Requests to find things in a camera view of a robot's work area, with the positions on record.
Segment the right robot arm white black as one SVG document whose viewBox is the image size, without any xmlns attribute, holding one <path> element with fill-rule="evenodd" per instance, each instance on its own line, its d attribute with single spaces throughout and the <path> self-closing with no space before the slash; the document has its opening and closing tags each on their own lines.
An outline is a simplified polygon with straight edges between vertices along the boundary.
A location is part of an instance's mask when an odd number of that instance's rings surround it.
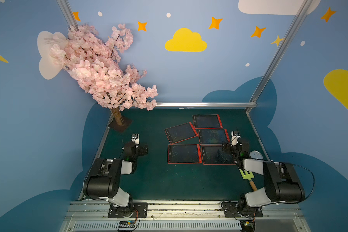
<svg viewBox="0 0 348 232">
<path fill-rule="evenodd" d="M 297 204 L 306 199 L 293 164 L 253 158 L 249 143 L 239 136 L 230 143 L 222 143 L 222 150 L 232 155 L 242 171 L 259 174 L 264 178 L 264 187 L 260 189 L 256 188 L 253 180 L 249 181 L 253 191 L 240 195 L 236 205 L 237 214 L 246 218 L 256 217 L 264 206 Z"/>
</svg>

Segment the red stylus pair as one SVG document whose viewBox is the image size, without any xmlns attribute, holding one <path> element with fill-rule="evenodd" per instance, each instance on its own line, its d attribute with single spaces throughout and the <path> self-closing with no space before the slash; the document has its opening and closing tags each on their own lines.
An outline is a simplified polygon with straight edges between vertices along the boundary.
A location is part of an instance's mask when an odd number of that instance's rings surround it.
<svg viewBox="0 0 348 232">
<path fill-rule="evenodd" d="M 222 124 L 222 122 L 221 122 L 220 116 L 219 116 L 219 115 L 217 115 L 217 117 L 218 117 L 218 122 L 219 122 L 219 126 L 220 126 L 220 128 L 223 128 L 223 124 Z"/>
</svg>

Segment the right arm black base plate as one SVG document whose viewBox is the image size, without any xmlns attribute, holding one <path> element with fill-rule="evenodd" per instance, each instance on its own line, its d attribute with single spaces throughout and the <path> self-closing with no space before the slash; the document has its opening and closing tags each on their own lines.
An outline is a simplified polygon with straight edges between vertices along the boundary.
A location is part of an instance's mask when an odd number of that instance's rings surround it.
<svg viewBox="0 0 348 232">
<path fill-rule="evenodd" d="M 237 202 L 231 201 L 222 201 L 220 203 L 221 209 L 227 218 L 246 218 L 246 219 L 254 219 L 254 218 L 262 218 L 263 213 L 261 208 L 253 208 L 253 207 L 238 207 Z"/>
</svg>

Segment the colourful scribble red writing tablet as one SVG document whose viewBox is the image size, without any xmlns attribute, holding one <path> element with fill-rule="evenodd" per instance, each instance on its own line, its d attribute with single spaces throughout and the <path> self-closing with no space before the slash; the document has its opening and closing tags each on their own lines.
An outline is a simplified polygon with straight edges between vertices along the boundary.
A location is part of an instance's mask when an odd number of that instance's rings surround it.
<svg viewBox="0 0 348 232">
<path fill-rule="evenodd" d="M 221 145 L 227 143 L 224 129 L 199 129 L 201 145 Z"/>
</svg>

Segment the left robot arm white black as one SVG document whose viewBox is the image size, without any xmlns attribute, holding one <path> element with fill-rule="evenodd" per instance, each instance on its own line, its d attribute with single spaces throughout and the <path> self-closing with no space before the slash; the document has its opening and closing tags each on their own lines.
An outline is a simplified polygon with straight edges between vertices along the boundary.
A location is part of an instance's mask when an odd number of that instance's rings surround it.
<svg viewBox="0 0 348 232">
<path fill-rule="evenodd" d="M 120 187 L 122 175 L 133 174 L 137 160 L 148 154 L 148 146 L 128 142 L 123 148 L 123 157 L 97 158 L 83 183 L 83 192 L 93 200 L 104 200 L 110 204 L 109 218 L 145 218 L 147 203 L 134 203 L 133 197 Z"/>
</svg>

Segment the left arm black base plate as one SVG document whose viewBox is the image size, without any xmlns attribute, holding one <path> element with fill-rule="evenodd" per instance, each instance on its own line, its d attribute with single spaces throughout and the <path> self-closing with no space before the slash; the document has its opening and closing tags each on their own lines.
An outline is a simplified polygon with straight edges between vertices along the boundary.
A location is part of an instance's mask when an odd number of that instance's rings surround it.
<svg viewBox="0 0 348 232">
<path fill-rule="evenodd" d="M 110 205 L 108 218 L 146 218 L 148 213 L 148 203 L 132 203 L 127 207 L 117 207 Z"/>
</svg>

